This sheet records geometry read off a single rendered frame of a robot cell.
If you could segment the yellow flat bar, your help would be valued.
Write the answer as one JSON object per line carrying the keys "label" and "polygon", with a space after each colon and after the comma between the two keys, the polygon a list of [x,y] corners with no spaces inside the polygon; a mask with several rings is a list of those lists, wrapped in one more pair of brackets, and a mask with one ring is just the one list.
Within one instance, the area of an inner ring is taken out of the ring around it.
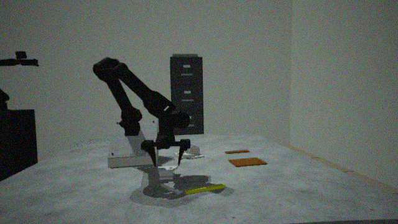
{"label": "yellow flat bar", "polygon": [[225,188],[225,184],[216,184],[216,185],[209,185],[209,186],[204,186],[204,187],[197,187],[193,189],[185,189],[186,194],[191,194],[195,192],[202,192],[202,191],[207,191],[207,190],[214,190],[214,189],[221,189]]}

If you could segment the brown rectangular plate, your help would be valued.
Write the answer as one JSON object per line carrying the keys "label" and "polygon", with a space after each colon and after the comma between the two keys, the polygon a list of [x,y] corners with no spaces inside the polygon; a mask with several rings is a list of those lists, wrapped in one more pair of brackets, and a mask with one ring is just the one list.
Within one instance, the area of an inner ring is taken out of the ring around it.
{"label": "brown rectangular plate", "polygon": [[258,158],[242,158],[242,159],[228,159],[235,167],[258,166],[267,164]]}

